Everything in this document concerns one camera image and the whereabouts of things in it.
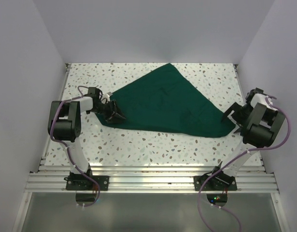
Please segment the green surgical drape cloth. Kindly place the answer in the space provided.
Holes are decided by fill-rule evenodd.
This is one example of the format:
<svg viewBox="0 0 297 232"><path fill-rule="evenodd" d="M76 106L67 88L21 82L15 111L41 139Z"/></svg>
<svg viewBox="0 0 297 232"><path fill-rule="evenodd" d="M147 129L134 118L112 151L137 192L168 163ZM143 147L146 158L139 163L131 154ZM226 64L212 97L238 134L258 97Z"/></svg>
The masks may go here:
<svg viewBox="0 0 297 232"><path fill-rule="evenodd" d="M124 130L144 130L220 138L231 133L235 124L223 119L220 111L170 63L115 91L126 120L109 124L104 116L97 118L104 126Z"/></svg>

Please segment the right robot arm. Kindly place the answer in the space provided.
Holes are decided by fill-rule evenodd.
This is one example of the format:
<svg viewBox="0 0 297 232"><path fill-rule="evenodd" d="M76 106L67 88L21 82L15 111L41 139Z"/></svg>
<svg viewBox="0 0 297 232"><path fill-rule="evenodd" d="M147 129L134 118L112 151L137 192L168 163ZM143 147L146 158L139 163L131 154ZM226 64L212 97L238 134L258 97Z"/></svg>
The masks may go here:
<svg viewBox="0 0 297 232"><path fill-rule="evenodd" d="M214 167L209 177L211 188L232 185L239 169L254 153L272 146L285 120L284 113L273 107L272 98L255 88L247 94L245 105L234 103L225 111L222 120L232 117L241 141L228 160Z"/></svg>

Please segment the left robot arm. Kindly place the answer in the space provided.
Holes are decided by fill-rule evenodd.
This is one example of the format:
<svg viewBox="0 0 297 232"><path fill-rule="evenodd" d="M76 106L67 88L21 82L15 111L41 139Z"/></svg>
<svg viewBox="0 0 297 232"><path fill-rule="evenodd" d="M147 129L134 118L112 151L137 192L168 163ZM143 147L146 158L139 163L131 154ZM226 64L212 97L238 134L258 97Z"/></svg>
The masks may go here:
<svg viewBox="0 0 297 232"><path fill-rule="evenodd" d="M85 190L93 187L94 177L79 139L82 131L81 114L100 115L110 125L126 121L125 115L116 101L110 99L110 95L104 95L97 87L86 89L87 93L80 92L79 97L53 101L47 127L50 139L65 149L71 167L70 176L79 175L77 184Z"/></svg>

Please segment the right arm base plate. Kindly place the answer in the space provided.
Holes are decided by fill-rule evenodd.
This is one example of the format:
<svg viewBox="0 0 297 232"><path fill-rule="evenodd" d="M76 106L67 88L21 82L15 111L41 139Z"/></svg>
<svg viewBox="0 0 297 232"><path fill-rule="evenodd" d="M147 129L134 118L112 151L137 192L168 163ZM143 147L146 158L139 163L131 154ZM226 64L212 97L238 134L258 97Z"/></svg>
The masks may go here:
<svg viewBox="0 0 297 232"><path fill-rule="evenodd" d="M199 191L203 183L208 179L208 175L194 176L195 191ZM213 177L203 187L203 191L237 191L238 187L234 177Z"/></svg>

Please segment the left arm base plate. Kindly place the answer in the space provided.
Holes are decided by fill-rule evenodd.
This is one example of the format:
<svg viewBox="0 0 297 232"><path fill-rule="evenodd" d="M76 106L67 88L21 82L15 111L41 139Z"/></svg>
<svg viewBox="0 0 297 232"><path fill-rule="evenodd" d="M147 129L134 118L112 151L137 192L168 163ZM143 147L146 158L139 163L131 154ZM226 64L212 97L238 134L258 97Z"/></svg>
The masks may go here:
<svg viewBox="0 0 297 232"><path fill-rule="evenodd" d="M99 184L98 190L100 191L107 191L109 185L109 176L106 175L97 175L92 176L92 179L95 180ZM84 190L95 190L94 183L87 178L83 177L76 177L71 179L70 176L64 177L66 183L66 190L75 190L75 191L84 191Z"/></svg>

